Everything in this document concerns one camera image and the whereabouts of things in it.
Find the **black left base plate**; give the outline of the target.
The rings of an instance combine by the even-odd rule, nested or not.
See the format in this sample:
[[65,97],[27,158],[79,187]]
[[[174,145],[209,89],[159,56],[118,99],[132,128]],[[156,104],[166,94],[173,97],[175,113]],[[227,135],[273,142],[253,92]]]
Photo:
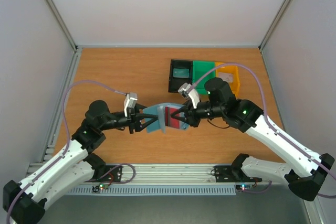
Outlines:
[[110,182],[113,179],[113,182],[119,183],[121,181],[122,175],[122,165],[106,165],[102,173],[99,175],[94,175],[88,182]]

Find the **aluminium front rail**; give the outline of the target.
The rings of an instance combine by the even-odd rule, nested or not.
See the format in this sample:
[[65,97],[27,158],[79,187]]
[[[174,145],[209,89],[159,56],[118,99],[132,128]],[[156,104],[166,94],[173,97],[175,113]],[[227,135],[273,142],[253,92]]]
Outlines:
[[[216,165],[220,164],[135,164],[135,178],[129,185],[224,184],[217,183],[215,177],[211,175],[211,170]],[[292,171],[292,168],[285,163],[258,161],[255,158],[244,165],[243,169],[247,172],[246,176],[261,178],[262,182],[254,182],[260,185],[265,185],[269,181],[275,185],[286,185],[288,182],[285,176]]]

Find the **small circuit board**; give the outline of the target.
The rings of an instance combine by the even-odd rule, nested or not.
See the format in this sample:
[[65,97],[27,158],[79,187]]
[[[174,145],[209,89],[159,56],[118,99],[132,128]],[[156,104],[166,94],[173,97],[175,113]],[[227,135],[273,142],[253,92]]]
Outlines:
[[247,191],[247,190],[252,190],[255,186],[251,184],[239,184],[236,185],[236,190],[237,191]]
[[92,186],[92,193],[100,193],[101,191],[107,190],[109,188],[109,185],[107,184],[100,184]]

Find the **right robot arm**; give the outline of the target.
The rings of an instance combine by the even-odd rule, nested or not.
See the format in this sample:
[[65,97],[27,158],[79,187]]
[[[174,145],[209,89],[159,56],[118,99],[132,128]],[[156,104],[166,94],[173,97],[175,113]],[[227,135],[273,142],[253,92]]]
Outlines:
[[221,78],[206,81],[205,90],[208,101],[202,102],[191,84],[183,84],[178,92],[187,102],[171,117],[192,127],[198,127],[202,119],[222,118],[229,127],[255,138],[283,160],[276,163],[239,154],[231,164],[236,180],[256,177],[283,184],[299,198],[314,201],[334,158],[328,153],[320,155],[297,142],[259,106],[249,100],[237,99],[229,84]]

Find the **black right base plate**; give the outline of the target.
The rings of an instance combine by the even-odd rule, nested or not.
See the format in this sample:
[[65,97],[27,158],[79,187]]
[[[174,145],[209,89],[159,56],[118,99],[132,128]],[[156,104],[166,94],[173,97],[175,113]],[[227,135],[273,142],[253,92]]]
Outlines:
[[211,170],[217,183],[254,183],[262,182],[261,178],[248,177],[242,171],[232,169],[230,165],[216,165]]

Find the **right small circuit board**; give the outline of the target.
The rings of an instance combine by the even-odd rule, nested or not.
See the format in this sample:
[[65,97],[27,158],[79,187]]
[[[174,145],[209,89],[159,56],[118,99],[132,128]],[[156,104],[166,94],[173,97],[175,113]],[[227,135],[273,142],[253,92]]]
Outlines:
[[236,190],[237,191],[247,191],[247,190],[252,190],[255,186],[251,184],[239,184],[236,185]]

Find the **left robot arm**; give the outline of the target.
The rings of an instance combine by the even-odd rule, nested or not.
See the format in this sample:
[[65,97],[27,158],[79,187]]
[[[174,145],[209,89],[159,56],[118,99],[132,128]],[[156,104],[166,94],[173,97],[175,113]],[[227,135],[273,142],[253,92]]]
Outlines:
[[106,177],[106,163],[94,154],[106,139],[103,132],[125,128],[130,133],[142,131],[158,120],[155,114],[142,113],[144,108],[126,102],[123,111],[111,113],[104,101],[92,102],[80,127],[55,156],[21,181],[11,180],[4,186],[6,222],[38,223],[47,208],[69,190]]

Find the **white card in yellow bin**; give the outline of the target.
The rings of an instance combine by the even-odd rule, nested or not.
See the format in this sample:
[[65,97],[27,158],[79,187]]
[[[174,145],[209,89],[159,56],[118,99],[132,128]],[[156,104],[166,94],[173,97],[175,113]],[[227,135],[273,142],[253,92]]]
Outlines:
[[221,78],[223,81],[226,81],[227,83],[234,82],[234,75],[232,73],[219,72],[218,77]]

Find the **yellow storage bin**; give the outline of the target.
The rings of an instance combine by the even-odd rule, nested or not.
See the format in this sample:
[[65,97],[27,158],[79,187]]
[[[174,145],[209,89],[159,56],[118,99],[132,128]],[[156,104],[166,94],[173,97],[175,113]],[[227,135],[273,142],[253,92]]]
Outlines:
[[239,71],[237,66],[229,65],[220,67],[215,70],[216,77],[221,78],[223,81],[226,81],[232,93],[238,98],[240,91],[240,79],[239,79]]

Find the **green storage bin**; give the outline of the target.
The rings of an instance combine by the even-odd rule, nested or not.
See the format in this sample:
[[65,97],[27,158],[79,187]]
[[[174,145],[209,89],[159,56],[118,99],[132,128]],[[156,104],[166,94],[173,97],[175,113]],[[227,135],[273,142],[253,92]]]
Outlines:
[[[193,77],[192,84],[198,81],[205,73],[210,71],[215,67],[215,62],[213,61],[193,61]],[[202,79],[199,84],[196,86],[196,90],[199,94],[207,94],[207,91],[204,88],[204,84],[209,79],[216,77],[215,71],[208,74],[204,79]]]

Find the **teal blue card holder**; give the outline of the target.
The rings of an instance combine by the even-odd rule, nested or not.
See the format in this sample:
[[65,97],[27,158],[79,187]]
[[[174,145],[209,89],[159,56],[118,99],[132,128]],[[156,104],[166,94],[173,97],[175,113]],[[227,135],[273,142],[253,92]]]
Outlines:
[[177,130],[187,130],[189,125],[171,117],[171,113],[182,107],[177,103],[160,103],[143,109],[143,113],[157,115],[158,119],[146,127],[147,133],[161,130],[166,132],[166,128],[170,127]]

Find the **left small circuit board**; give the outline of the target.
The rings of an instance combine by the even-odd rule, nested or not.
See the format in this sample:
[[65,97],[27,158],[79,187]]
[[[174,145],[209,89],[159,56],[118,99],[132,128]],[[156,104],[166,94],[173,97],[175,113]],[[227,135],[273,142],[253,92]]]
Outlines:
[[100,184],[92,186],[92,193],[100,193],[101,191],[107,190],[109,188],[109,185],[107,184]]

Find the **black storage bin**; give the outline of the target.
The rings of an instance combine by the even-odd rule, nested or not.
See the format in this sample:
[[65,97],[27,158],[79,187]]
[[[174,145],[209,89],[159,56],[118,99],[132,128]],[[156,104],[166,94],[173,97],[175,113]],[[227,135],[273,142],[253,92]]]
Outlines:
[[184,83],[193,83],[193,62],[171,59],[168,92],[178,93],[178,89]]

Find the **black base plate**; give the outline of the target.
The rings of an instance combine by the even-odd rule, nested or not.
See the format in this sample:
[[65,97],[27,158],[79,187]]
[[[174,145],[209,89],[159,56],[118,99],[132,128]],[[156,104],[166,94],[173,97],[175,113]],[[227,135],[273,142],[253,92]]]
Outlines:
[[113,179],[113,182],[119,183],[121,181],[122,175],[122,165],[106,165],[102,173],[99,175],[94,175],[88,182],[110,182]]
[[211,170],[217,183],[254,183],[262,182],[261,178],[248,177],[242,171],[232,169],[230,165],[216,165]]

